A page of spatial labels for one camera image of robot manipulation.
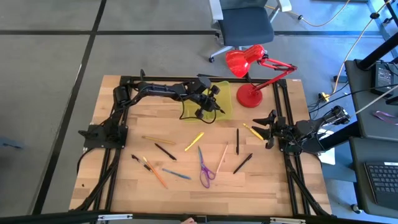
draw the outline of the lamp base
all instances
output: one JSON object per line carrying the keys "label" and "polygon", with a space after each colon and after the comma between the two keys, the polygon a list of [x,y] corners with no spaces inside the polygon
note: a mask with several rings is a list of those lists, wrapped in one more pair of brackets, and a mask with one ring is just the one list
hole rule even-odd
{"label": "lamp base", "polygon": [[239,87],[236,92],[236,99],[238,102],[247,108],[255,108],[260,105],[262,101],[261,91],[253,91],[254,87],[251,84],[244,84]]}

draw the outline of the concrete floor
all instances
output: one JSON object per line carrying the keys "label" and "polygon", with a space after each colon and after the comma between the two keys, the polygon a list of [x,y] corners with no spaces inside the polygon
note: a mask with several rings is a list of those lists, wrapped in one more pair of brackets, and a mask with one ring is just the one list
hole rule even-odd
{"label": "concrete floor", "polygon": [[[100,0],[3,0],[0,30],[91,30]],[[314,23],[322,23],[343,2],[292,1],[293,9]],[[332,23],[310,27],[288,14],[279,14],[274,30],[361,31],[369,21],[367,4],[352,3]],[[99,30],[210,30],[206,1],[108,0]],[[375,22],[368,30],[379,30]],[[289,78],[303,80],[307,103],[321,91],[331,91],[331,79],[356,37],[278,36],[264,44],[270,57],[298,66]],[[0,136],[23,142],[22,150],[2,148],[0,153],[0,216],[30,212],[39,179],[50,154],[60,120],[83,57],[88,36],[0,35]],[[384,42],[380,36],[365,36],[349,57],[363,58]],[[83,138],[77,134],[91,121],[103,75],[138,75],[143,68],[151,76],[195,76],[197,73],[232,77],[223,55],[212,64],[209,54],[219,45],[211,35],[97,36],[83,83],[73,110],[65,142],[47,196],[44,213],[67,211],[76,178],[76,162]],[[253,65],[253,77],[276,73]],[[338,104],[354,112],[350,97]],[[326,182],[333,213],[338,217],[376,220],[349,210],[355,203],[352,183]],[[386,223],[397,220],[383,218]],[[156,223],[134,221],[134,223]]]}

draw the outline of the office chair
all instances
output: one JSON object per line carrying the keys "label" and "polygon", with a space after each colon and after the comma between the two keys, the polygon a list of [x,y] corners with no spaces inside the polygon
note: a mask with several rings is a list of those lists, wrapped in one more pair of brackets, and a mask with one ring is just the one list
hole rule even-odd
{"label": "office chair", "polygon": [[254,44],[265,44],[274,40],[274,30],[271,22],[279,11],[292,10],[289,0],[277,0],[277,7],[268,16],[264,8],[267,0],[209,0],[214,29],[220,30],[224,47],[209,57],[214,62],[214,56],[229,49],[242,50]]}

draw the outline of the pink pencil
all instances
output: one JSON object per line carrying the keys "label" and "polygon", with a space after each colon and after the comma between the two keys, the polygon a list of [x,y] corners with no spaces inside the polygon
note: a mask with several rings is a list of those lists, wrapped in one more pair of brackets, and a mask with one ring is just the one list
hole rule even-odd
{"label": "pink pencil", "polygon": [[229,142],[226,143],[223,156],[221,156],[220,163],[218,164],[218,167],[217,167],[216,174],[218,173],[218,171],[219,171],[219,169],[221,167],[221,163],[223,162],[223,159],[224,159],[224,156],[225,156],[225,153],[226,153],[226,149],[228,148],[228,145],[229,145]]}

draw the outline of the blue pen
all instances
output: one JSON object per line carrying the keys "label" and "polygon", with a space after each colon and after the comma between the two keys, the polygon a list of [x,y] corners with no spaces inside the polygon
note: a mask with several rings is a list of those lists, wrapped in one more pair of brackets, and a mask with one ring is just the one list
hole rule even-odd
{"label": "blue pen", "polygon": [[182,174],[178,174],[178,173],[176,173],[176,172],[173,172],[173,171],[171,171],[171,170],[168,170],[168,169],[162,169],[162,171],[165,171],[165,172],[168,172],[169,174],[174,174],[174,175],[177,175],[177,176],[179,176],[179,177],[181,177],[181,178],[184,178],[184,179],[188,179],[188,180],[190,180],[191,179],[191,177],[189,177],[189,176],[186,176],[186,175],[182,175]]}

